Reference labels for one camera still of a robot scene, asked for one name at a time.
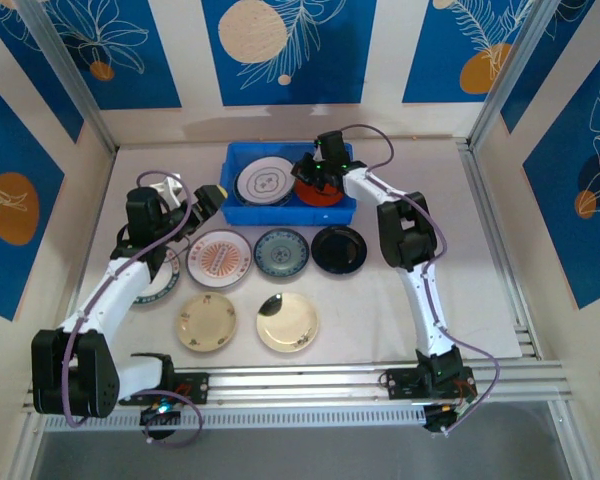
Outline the aluminium frame post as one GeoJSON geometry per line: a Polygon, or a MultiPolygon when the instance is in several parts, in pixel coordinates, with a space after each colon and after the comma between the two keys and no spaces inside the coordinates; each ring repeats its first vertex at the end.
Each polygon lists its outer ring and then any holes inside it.
{"type": "Polygon", "coordinates": [[[467,137],[472,153],[484,143],[500,111],[541,39],[560,0],[534,0],[529,16],[521,26],[504,66],[487,95],[476,122],[467,137]]]}
{"type": "Polygon", "coordinates": [[[111,155],[116,154],[118,144],[104,121],[90,89],[43,6],[37,0],[13,1],[31,36],[83,120],[91,127],[103,148],[111,155]]]}

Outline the orange sunburst print plate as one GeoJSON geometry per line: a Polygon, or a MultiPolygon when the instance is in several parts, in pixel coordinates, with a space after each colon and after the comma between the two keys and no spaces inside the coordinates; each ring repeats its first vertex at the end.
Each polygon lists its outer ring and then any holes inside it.
{"type": "Polygon", "coordinates": [[[186,254],[186,269],[191,279],[211,289],[225,289],[239,283],[249,273],[252,263],[247,239],[223,229],[201,235],[186,254]]]}

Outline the green rim lettered plate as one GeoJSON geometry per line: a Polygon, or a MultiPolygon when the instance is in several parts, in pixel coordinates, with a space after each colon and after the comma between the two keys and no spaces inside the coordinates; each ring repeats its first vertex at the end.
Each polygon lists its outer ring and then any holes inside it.
{"type": "Polygon", "coordinates": [[[133,305],[146,305],[161,300],[177,285],[180,279],[180,260],[176,252],[168,247],[166,257],[149,286],[133,302],[133,305]]]}
{"type": "Polygon", "coordinates": [[[278,170],[240,172],[234,178],[233,190],[244,206],[282,206],[293,196],[290,176],[278,170]]]}

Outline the cream floral plate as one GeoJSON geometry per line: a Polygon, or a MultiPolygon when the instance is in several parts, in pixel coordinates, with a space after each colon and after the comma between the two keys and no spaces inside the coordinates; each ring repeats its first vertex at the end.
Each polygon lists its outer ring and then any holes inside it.
{"type": "Polygon", "coordinates": [[[237,315],[224,295],[204,292],[192,297],[176,319],[180,342],[194,352],[212,352],[227,344],[235,334],[237,315]]]}

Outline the aluminium front rail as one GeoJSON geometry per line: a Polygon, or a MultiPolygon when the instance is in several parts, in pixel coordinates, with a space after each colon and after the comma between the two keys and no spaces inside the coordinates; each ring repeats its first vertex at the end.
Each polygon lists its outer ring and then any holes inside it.
{"type": "MultiPolygon", "coordinates": [[[[572,389],[558,361],[502,360],[496,373],[471,361],[477,393],[485,401],[569,400],[572,389]]],[[[399,363],[206,368],[209,407],[387,404],[385,371],[399,363]]]]}

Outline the blue white patterned plate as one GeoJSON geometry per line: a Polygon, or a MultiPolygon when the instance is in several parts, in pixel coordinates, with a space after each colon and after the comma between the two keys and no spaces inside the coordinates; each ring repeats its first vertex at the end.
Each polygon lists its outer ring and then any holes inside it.
{"type": "Polygon", "coordinates": [[[265,232],[255,243],[253,259],[258,269],[273,278],[299,274],[310,258],[306,239],[297,231],[276,228],[265,232]]]}

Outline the plain cream plate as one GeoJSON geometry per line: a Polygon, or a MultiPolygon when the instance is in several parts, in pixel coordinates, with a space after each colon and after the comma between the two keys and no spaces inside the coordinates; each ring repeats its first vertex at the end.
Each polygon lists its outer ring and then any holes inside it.
{"type": "Polygon", "coordinates": [[[279,353],[295,353],[306,348],[316,338],[319,327],[314,305],[305,296],[293,292],[272,295],[256,315],[260,340],[279,353]]]}

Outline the blue plastic bin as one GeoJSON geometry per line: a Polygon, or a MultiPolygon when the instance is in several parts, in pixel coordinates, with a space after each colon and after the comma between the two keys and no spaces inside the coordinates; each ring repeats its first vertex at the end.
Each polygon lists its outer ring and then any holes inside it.
{"type": "Polygon", "coordinates": [[[232,226],[329,226],[349,225],[357,209],[356,201],[345,196],[332,206],[310,206],[295,193],[280,206],[243,204],[234,192],[238,175],[252,162],[267,156],[279,156],[291,162],[313,153],[311,142],[232,142],[227,147],[220,184],[228,192],[221,207],[226,222],[232,226]]]}

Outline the glossy black plate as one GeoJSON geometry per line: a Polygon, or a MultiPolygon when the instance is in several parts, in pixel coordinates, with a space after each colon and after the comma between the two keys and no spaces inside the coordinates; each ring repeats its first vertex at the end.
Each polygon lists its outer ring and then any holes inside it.
{"type": "Polygon", "coordinates": [[[313,238],[311,255],[316,265],[327,273],[348,275],[364,265],[367,245],[356,230],[348,226],[329,226],[313,238]]]}

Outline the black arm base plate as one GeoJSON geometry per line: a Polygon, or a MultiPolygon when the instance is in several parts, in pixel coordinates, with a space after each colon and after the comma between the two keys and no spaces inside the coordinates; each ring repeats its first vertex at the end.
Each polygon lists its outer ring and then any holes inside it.
{"type": "Polygon", "coordinates": [[[196,405],[207,403],[210,375],[206,372],[180,372],[174,376],[173,392],[196,405]]]}
{"type": "Polygon", "coordinates": [[[447,380],[435,381],[423,368],[389,369],[387,389],[391,400],[466,400],[473,401],[478,393],[473,371],[463,367],[447,380]]]}

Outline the white plate green line motif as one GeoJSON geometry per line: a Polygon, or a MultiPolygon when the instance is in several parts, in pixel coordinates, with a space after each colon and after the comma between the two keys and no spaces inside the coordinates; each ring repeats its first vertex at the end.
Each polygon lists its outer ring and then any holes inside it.
{"type": "Polygon", "coordinates": [[[282,157],[268,156],[248,164],[235,179],[239,199],[252,205],[272,205],[293,189],[292,163],[282,157]]]}

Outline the aluminium side rail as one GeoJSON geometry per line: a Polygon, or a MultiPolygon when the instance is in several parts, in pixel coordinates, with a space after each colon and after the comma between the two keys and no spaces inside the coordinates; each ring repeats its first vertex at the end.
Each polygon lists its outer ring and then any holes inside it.
{"type": "Polygon", "coordinates": [[[510,310],[513,312],[513,323],[516,334],[522,336],[522,340],[518,341],[521,346],[522,357],[537,361],[544,360],[545,355],[537,340],[531,312],[524,297],[522,287],[515,277],[513,265],[500,231],[496,210],[492,204],[491,195],[480,170],[478,160],[466,140],[455,140],[455,143],[496,271],[500,277],[500,283],[510,303],[510,310]]]}
{"type": "Polygon", "coordinates": [[[114,158],[107,150],[73,157],[53,208],[10,337],[8,379],[14,386],[2,402],[8,435],[0,452],[0,480],[29,480],[33,473],[47,417],[33,408],[31,341],[39,330],[61,323],[77,304],[114,158]]]}

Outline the black controller board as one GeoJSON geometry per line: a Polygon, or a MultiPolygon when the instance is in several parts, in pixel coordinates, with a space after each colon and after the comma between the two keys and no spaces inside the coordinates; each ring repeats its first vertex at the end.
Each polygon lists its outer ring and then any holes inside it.
{"type": "Polygon", "coordinates": [[[470,405],[431,405],[424,407],[424,428],[432,434],[448,436],[473,412],[470,405]]]}
{"type": "Polygon", "coordinates": [[[181,412],[176,410],[172,404],[154,404],[140,413],[140,425],[149,426],[172,426],[180,422],[181,412]]]}

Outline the red plate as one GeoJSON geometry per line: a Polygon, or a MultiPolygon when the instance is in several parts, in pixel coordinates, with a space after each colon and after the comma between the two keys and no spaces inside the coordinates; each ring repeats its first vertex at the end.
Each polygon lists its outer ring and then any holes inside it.
{"type": "Polygon", "coordinates": [[[297,179],[294,192],[303,203],[312,207],[330,207],[340,202],[344,194],[336,187],[326,184],[322,189],[297,179]]]}

